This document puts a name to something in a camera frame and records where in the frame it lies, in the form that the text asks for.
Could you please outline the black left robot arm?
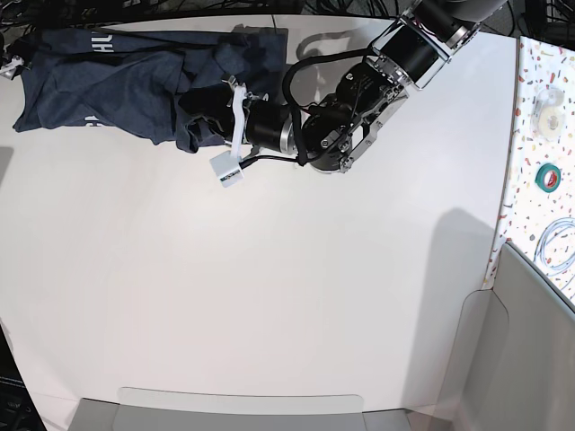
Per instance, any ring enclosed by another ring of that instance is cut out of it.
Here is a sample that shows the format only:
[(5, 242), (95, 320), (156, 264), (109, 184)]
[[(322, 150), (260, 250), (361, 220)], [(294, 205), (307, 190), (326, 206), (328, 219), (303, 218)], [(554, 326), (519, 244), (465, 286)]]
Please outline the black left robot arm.
[[(344, 173), (405, 102), (407, 87), (424, 88), (421, 79), (432, 79), (502, 6), (501, 1), (414, 1), (366, 47), (292, 65), (282, 80), (282, 104), (252, 92), (234, 75), (185, 93), (179, 100), (187, 117), (184, 129), (192, 143), (227, 145), (210, 161), (222, 182), (241, 179), (259, 160)], [(305, 106), (296, 101), (297, 73), (352, 58), (357, 64), (334, 92)]]

